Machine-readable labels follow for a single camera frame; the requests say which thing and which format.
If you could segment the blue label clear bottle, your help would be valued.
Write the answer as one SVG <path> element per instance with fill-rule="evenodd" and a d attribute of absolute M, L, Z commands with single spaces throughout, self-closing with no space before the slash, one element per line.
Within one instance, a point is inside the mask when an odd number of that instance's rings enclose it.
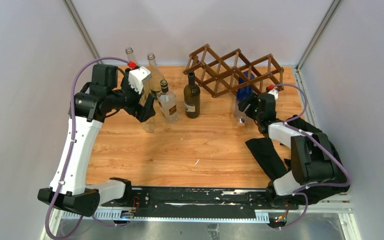
<path fill-rule="evenodd" d="M 234 105 L 234 117 L 238 126 L 244 126 L 246 124 L 247 116 L 244 112 L 239 110 L 239 103 L 245 101 L 249 95 L 253 93 L 253 89 L 250 85 L 244 86 L 237 90 L 236 100 Z"/>

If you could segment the tall slim clear bottle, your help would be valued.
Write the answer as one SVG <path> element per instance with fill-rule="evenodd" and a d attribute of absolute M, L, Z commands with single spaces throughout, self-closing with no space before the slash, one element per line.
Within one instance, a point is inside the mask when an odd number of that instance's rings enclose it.
<path fill-rule="evenodd" d="M 152 100 L 152 106 L 154 106 L 154 101 L 155 101 L 155 97 L 152 93 L 148 94 L 148 95 L 143 95 L 140 99 L 140 104 L 141 105 L 145 105 L 148 98 L 150 98 Z M 155 132 L 155 129 L 156 129 L 156 122 L 155 122 L 155 118 L 152 116 L 150 117 L 148 120 L 146 120 L 145 122 L 142 122 L 141 123 L 141 126 L 142 126 L 142 129 L 144 131 L 146 131 L 147 133 L 154 133 Z"/>

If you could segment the clear bottle gold label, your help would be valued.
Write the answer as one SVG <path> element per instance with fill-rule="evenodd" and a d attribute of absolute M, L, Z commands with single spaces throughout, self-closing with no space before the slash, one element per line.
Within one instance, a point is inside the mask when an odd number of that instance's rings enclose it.
<path fill-rule="evenodd" d="M 165 79 L 160 81 L 161 91 L 157 93 L 157 101 L 163 118 L 173 124 L 178 119 L 176 95 L 169 89 Z"/>

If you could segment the clear bottle black label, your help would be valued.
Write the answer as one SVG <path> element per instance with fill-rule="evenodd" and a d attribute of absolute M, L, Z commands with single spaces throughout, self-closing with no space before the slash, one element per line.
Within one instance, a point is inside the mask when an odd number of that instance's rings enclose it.
<path fill-rule="evenodd" d="M 134 50 L 133 50 L 132 47 L 130 47 L 130 46 L 127 47 L 125 49 L 125 53 L 127 55 L 128 61 L 129 62 L 133 62 L 133 63 L 129 63 L 128 64 L 130 68 L 135 68 L 136 66 L 139 66 L 139 63 L 138 63 L 138 61 L 136 59 L 136 56 L 135 56 L 135 53 L 134 53 Z"/>
<path fill-rule="evenodd" d="M 148 59 L 148 69 L 151 72 L 151 79 L 150 79 L 150 90 L 153 95 L 157 95 L 161 91 L 161 80 L 165 79 L 162 71 L 159 69 L 156 57 L 153 53 L 149 53 L 147 55 Z"/>

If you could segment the dark bottle black neck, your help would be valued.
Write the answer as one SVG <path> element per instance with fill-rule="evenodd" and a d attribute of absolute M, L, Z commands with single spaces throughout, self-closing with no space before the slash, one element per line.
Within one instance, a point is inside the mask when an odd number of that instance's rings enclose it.
<path fill-rule="evenodd" d="M 195 119 L 200 115 L 201 109 L 201 89 L 196 84 L 195 73 L 189 72 L 187 74 L 188 84 L 183 89 L 185 114 L 188 118 Z"/>

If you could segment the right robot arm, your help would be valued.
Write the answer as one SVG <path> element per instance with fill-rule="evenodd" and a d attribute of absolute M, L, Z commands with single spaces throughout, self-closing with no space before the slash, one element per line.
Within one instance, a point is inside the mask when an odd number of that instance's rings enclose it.
<path fill-rule="evenodd" d="M 266 188 L 266 204 L 278 209 L 286 196 L 311 184 L 334 180 L 338 166 L 326 134 L 309 132 L 277 118 L 276 97 L 272 93 L 253 93 L 237 105 L 238 110 L 254 120 L 263 138 L 246 141 L 254 159 L 270 178 Z M 287 170 L 273 142 L 290 149 L 290 169 Z"/>

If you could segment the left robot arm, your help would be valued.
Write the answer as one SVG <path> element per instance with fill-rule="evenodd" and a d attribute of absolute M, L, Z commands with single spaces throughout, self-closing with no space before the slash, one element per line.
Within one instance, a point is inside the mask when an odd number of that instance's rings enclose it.
<path fill-rule="evenodd" d="M 141 103 L 145 83 L 151 77 L 150 70 L 134 63 L 125 70 L 108 64 L 93 66 L 91 81 L 73 97 L 60 163 L 50 185 L 38 191 L 39 201 L 84 217 L 92 216 L 107 202 L 122 207 L 132 203 L 134 195 L 129 180 L 112 177 L 103 183 L 87 185 L 86 173 L 95 140 L 108 117 L 123 110 L 144 123 L 155 116 L 151 94 Z"/>

